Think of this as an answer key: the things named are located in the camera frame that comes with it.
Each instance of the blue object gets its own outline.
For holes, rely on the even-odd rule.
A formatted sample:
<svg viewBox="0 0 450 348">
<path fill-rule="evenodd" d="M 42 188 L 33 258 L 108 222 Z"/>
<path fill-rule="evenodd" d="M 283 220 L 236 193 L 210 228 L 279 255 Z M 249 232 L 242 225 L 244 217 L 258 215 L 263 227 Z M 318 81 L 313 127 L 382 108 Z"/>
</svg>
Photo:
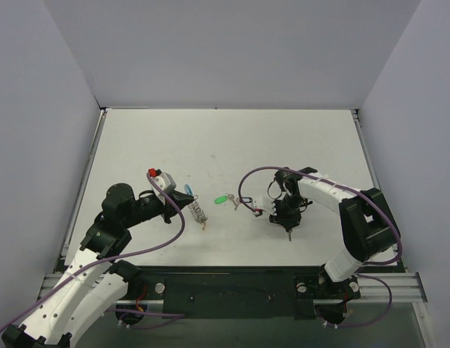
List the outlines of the blue object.
<svg viewBox="0 0 450 348">
<path fill-rule="evenodd" d="M 188 184 L 186 184 L 186 185 L 184 186 L 184 191 L 185 191 L 188 195 L 193 196 L 193 190 L 191 190 L 191 187 L 189 187 Z"/>
</svg>

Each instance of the bolt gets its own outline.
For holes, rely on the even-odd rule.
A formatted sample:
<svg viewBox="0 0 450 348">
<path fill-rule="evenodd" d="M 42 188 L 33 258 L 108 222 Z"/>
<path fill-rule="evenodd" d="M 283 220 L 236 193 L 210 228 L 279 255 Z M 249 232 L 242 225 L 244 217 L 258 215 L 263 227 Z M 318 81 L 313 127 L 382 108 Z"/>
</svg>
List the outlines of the bolt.
<svg viewBox="0 0 450 348">
<path fill-rule="evenodd" d="M 353 292 L 358 292 L 359 291 L 359 285 L 355 281 L 350 282 L 349 286 L 351 287 Z"/>
<path fill-rule="evenodd" d="M 158 294 L 162 294 L 165 290 L 165 285 L 162 283 L 157 283 L 157 284 L 155 284 L 154 290 Z"/>
<path fill-rule="evenodd" d="M 296 284 L 296 289 L 298 290 L 298 292 L 303 293 L 306 292 L 307 287 L 304 285 L 304 283 L 298 283 Z"/>
</svg>

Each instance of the gray floor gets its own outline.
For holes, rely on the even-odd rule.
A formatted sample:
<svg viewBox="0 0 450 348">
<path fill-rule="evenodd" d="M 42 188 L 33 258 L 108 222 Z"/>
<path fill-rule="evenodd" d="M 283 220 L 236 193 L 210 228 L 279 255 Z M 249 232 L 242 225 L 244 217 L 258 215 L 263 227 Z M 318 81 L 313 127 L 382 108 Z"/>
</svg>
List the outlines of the gray floor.
<svg viewBox="0 0 450 348">
<path fill-rule="evenodd" d="M 383 304 L 353 304 L 351 322 L 378 315 Z M 147 318 L 142 323 L 156 323 Z M 324 329 L 320 320 L 180 320 L 152 331 L 117 327 L 111 313 L 99 319 L 77 348 L 93 347 L 425 347 L 411 304 L 394 304 L 390 315 L 366 328 Z"/>
</svg>

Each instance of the robotic arm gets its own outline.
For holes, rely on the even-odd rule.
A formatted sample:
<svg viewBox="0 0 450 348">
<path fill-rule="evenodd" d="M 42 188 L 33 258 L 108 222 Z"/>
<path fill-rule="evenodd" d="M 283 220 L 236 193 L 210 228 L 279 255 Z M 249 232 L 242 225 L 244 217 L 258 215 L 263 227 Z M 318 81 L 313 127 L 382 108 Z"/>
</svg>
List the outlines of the robotic arm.
<svg viewBox="0 0 450 348">
<path fill-rule="evenodd" d="M 337 287 L 337 283 L 348 280 L 368 259 L 393 246 L 397 240 L 386 221 L 363 199 L 348 191 L 345 186 L 336 186 L 322 181 L 324 178 L 317 170 L 307 167 L 298 175 L 278 170 L 274 180 L 282 191 L 283 199 L 270 199 L 260 196 L 253 201 L 255 214 L 267 211 L 269 221 L 285 228 L 291 234 L 299 226 L 301 207 L 307 207 L 315 201 L 339 214 L 343 229 L 344 246 L 340 252 L 322 266 L 320 284 L 327 288 Z M 394 224 L 393 216 L 383 193 L 371 188 L 362 191 Z"/>
<path fill-rule="evenodd" d="M 194 201 L 193 196 L 174 191 L 176 184 L 169 174 L 150 170 L 149 175 L 180 209 Z M 6 329 L 2 336 L 6 348 L 74 347 L 85 330 L 115 300 L 127 293 L 128 282 L 136 282 L 141 273 L 129 262 L 111 263 L 131 240 L 128 228 L 158 215 L 170 223 L 175 214 L 172 205 L 152 190 L 142 192 L 139 199 L 135 199 L 129 185 L 111 186 L 102 203 L 102 212 L 86 232 L 81 248 L 56 286 L 64 281 L 67 283 L 20 326 L 10 325 Z M 101 259 L 107 261 L 74 274 Z M 95 280 L 106 270 L 109 273 L 104 280 L 88 294 Z"/>
</svg>

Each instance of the wall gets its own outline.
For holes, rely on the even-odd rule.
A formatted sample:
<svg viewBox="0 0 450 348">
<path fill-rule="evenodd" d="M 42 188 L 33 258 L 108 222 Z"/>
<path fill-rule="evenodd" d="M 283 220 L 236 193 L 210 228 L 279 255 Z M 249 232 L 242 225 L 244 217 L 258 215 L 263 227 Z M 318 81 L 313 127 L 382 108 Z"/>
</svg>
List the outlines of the wall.
<svg viewBox="0 0 450 348">
<path fill-rule="evenodd" d="M 0 0 L 0 325 L 57 260 L 98 116 L 42 1 Z"/>
<path fill-rule="evenodd" d="M 360 107 L 420 0 L 45 0 L 102 106 Z"/>
<path fill-rule="evenodd" d="M 423 0 L 361 108 L 375 171 L 450 347 L 450 0 Z"/>
</svg>

